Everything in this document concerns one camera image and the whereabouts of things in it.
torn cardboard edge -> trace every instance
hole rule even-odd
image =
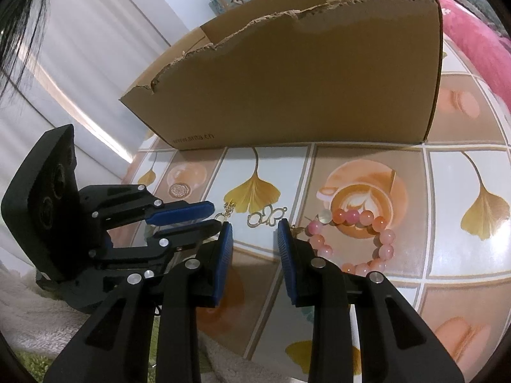
[[[231,40],[234,37],[240,37],[242,38],[242,34],[247,33],[250,31],[252,27],[255,25],[260,25],[264,22],[271,21],[274,19],[277,19],[282,16],[290,16],[296,20],[301,20],[307,16],[313,16],[315,14],[327,11],[327,10],[334,10],[338,8],[339,6],[346,6],[346,5],[354,5],[354,4],[363,4],[365,2],[374,1],[374,0],[327,0],[323,4],[316,5],[314,7],[306,8],[305,10],[288,10],[288,11],[282,11],[266,16],[259,17],[257,19],[252,20],[247,24],[244,28],[238,30],[235,33],[230,34],[229,36],[222,39],[220,42],[214,44],[214,43],[206,43],[203,46],[200,46],[196,49],[194,47],[199,44],[202,40],[207,39],[206,35],[202,36],[200,39],[198,39],[188,51],[183,51],[183,55],[180,57],[175,58],[173,61],[171,61],[167,66],[164,66],[151,80],[149,85],[134,85],[129,90],[133,89],[134,87],[142,87],[145,89],[148,89],[151,91],[151,93],[154,93],[156,91],[156,87],[160,81],[160,78],[167,73],[169,70],[171,70],[174,67],[177,67],[178,64],[182,61],[185,61],[186,59],[196,56],[199,53],[207,50],[218,50],[221,49],[225,44],[228,43],[229,40]],[[413,2],[427,2],[431,3],[436,0],[405,0],[405,1],[413,1]]]
[[[439,89],[438,1],[379,2],[251,0],[176,42],[121,101],[184,150],[420,143]]]

white curtain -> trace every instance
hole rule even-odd
[[[9,86],[0,100],[0,200],[43,132],[69,123],[79,188],[119,183],[129,160],[68,111],[76,108],[135,154],[147,128],[118,99],[168,46],[132,0],[50,0],[39,59],[30,63],[21,94]],[[21,274],[33,268],[2,220],[0,261]]]
[[[118,99],[168,47],[131,0],[50,0],[38,63],[71,104],[133,155],[147,127]],[[62,108],[34,106],[55,124],[69,119]],[[78,134],[76,142],[89,148],[87,137]],[[127,168],[113,163],[111,152],[87,152],[118,175]]]

metal screw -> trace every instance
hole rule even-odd
[[[198,259],[189,259],[185,262],[185,267],[188,269],[197,269],[200,266],[200,260]]]
[[[311,265],[313,267],[325,267],[326,261],[323,258],[314,258],[311,260]]]
[[[128,283],[131,285],[135,285],[142,281],[142,275],[141,274],[131,274],[128,276]]]
[[[374,283],[382,283],[385,277],[381,273],[374,271],[369,274],[369,279]]]

ginkgo leaf print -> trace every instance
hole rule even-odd
[[[154,161],[153,161],[149,171],[147,171],[143,176],[141,176],[139,178],[139,180],[137,181],[137,184],[144,184],[145,186],[149,186],[154,183],[154,181],[156,180],[156,173],[154,172],[153,167],[156,162],[157,156],[158,156],[158,153],[156,153],[154,155]]]
[[[461,153],[470,161],[479,179],[479,196],[461,219],[461,228],[481,240],[489,239],[509,219],[509,204],[486,190],[474,161],[467,153]]]
[[[271,183],[261,180],[257,175],[259,155],[255,148],[255,169],[252,176],[238,187],[233,188],[224,196],[224,202],[235,203],[237,213],[254,213],[269,204],[274,204],[280,197],[280,191]]]

